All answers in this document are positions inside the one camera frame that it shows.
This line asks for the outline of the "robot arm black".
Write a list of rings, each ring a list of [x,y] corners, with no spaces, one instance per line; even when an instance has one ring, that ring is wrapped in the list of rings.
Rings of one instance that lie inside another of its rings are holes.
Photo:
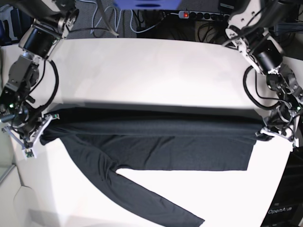
[[[224,47],[232,43],[249,63],[243,75],[244,91],[258,108],[269,112],[256,136],[265,140],[281,137],[294,147],[298,145],[295,133],[301,128],[303,89],[294,72],[283,63],[285,52],[269,28],[302,3],[301,0],[241,0],[229,16],[225,30],[228,40],[223,43]],[[268,88],[277,95],[274,105],[261,104],[249,92],[247,76],[251,70],[265,76]]]
[[[34,145],[58,114],[42,112],[53,102],[59,88],[58,69],[51,59],[59,43],[72,33],[79,10],[73,0],[4,0],[33,18],[33,23],[19,41],[23,54],[9,69],[9,79],[0,95],[2,128],[20,146],[25,158],[35,157]],[[49,62],[55,75],[55,85],[48,101],[33,108],[31,93],[42,81],[39,62]]]

